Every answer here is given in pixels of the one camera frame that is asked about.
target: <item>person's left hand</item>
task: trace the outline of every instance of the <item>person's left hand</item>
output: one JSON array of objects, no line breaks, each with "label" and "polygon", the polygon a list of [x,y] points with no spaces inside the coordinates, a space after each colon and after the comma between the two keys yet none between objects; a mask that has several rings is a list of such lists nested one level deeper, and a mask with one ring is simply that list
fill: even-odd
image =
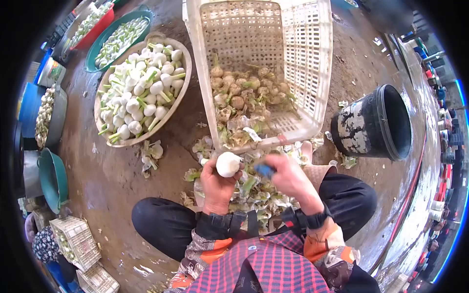
[{"label": "person's left hand", "polygon": [[235,183],[242,176],[244,164],[240,163],[240,170],[233,177],[221,177],[217,173],[217,158],[210,159],[204,165],[200,174],[200,181],[205,194],[204,206],[202,212],[210,215],[226,215],[231,196],[235,190]]}]

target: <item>concrete floor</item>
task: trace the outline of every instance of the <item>concrete floor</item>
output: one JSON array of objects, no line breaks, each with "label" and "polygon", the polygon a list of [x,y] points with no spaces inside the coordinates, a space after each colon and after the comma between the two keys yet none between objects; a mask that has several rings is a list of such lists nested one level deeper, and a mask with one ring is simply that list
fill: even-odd
[{"label": "concrete floor", "polygon": [[[192,52],[182,21],[181,1],[162,0],[156,3],[131,0],[116,11],[116,17],[132,10],[140,2],[155,12],[151,30],[177,39]],[[406,160],[391,163],[388,159],[360,158],[358,165],[350,170],[339,168],[340,172],[374,186],[378,194],[378,210],[374,217],[348,241],[349,245],[360,249],[360,265],[364,270],[369,270],[389,240],[392,223],[399,214],[415,172],[427,114],[430,116],[429,133],[436,131],[436,103],[412,52],[408,54],[414,64],[413,74],[418,77],[417,85],[411,84],[401,63],[398,69],[387,56],[392,51],[391,55],[396,57],[393,50],[388,48],[382,53],[383,45],[377,46],[372,42],[380,35],[359,10],[350,14],[333,8],[333,12],[340,15],[342,20],[333,23],[335,57],[323,132],[329,129],[330,119],[339,109],[338,101],[352,102],[384,83],[394,85],[404,97],[413,127],[413,147]],[[145,292],[152,285],[165,284],[167,278],[174,274],[172,272],[177,270],[178,263],[144,242],[132,226],[130,213],[133,205],[142,198],[156,196],[178,201],[180,191],[189,192],[192,189],[192,184],[182,179],[189,168],[199,167],[191,147],[196,139],[209,135],[208,128],[196,127],[197,122],[206,123],[196,70],[193,70],[189,90],[176,114],[151,138],[151,141],[161,139],[165,153],[158,162],[159,169],[152,171],[151,177],[145,179],[141,175],[142,163],[135,157],[137,149],[111,148],[98,137],[93,107],[101,74],[83,71],[85,57],[86,52],[79,52],[73,57],[62,82],[62,88],[68,94],[68,109],[59,155],[67,166],[70,208],[74,216],[83,216],[88,220],[95,241],[103,249],[101,262],[120,283],[120,292]],[[430,173],[433,174],[434,166],[439,165],[439,144],[436,136],[429,136],[432,140],[425,149],[424,166],[431,169]],[[92,152],[93,143],[97,153]],[[327,164],[334,159],[333,156],[334,147],[326,140],[315,153],[314,163]],[[422,198],[426,200],[434,192],[433,187],[423,188]],[[141,266],[150,268],[154,273],[143,274]]]}]

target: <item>person's right hand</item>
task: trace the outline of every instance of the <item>person's right hand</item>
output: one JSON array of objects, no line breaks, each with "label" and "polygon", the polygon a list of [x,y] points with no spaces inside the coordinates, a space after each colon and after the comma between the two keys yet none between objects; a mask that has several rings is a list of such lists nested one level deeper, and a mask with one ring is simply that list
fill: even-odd
[{"label": "person's right hand", "polygon": [[272,183],[277,190],[296,198],[305,215],[324,211],[317,191],[295,159],[285,155],[267,155],[264,162],[276,170]]}]

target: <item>black strap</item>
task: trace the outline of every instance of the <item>black strap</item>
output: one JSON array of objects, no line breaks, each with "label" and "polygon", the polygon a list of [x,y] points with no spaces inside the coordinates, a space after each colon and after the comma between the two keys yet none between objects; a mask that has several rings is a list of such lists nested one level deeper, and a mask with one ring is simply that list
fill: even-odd
[{"label": "black strap", "polygon": [[247,214],[243,211],[237,210],[231,217],[230,230],[228,231],[228,237],[236,238],[241,226],[246,221]]},{"label": "black strap", "polygon": [[295,214],[295,211],[289,207],[286,210],[284,210],[281,214],[280,217],[282,218],[282,221],[285,223],[285,225],[300,239],[304,240],[305,234],[306,234],[306,226],[302,226],[300,221],[298,220],[298,217]]},{"label": "black strap", "polygon": [[257,222],[257,212],[255,210],[248,212],[248,234],[251,238],[259,237],[259,224]]}]

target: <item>white plastic crate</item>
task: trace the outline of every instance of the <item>white plastic crate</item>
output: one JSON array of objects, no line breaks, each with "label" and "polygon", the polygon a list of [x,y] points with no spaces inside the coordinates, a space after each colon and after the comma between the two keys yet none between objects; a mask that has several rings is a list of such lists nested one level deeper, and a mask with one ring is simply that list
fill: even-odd
[{"label": "white plastic crate", "polygon": [[[319,133],[331,81],[329,0],[183,0],[182,9],[217,150],[223,150],[223,143],[210,87],[213,50],[224,70],[246,70],[245,63],[270,68],[278,78],[285,78],[297,97],[302,119],[293,113],[272,111],[271,126],[282,133],[262,140],[260,147],[293,143]],[[231,151],[240,153],[253,147],[246,144]]]},{"label": "white plastic crate", "polygon": [[77,270],[76,275],[80,287],[86,293],[114,293],[119,290],[119,283],[99,263],[86,272]]},{"label": "white plastic crate", "polygon": [[[54,237],[59,244],[59,249],[64,257],[74,264],[81,271],[87,271],[101,258],[101,253],[96,245],[90,228],[86,221],[67,216],[64,219],[54,219],[49,222],[54,233]],[[61,244],[60,237],[63,236],[68,242],[68,246],[74,254],[72,259],[69,252]]]}]

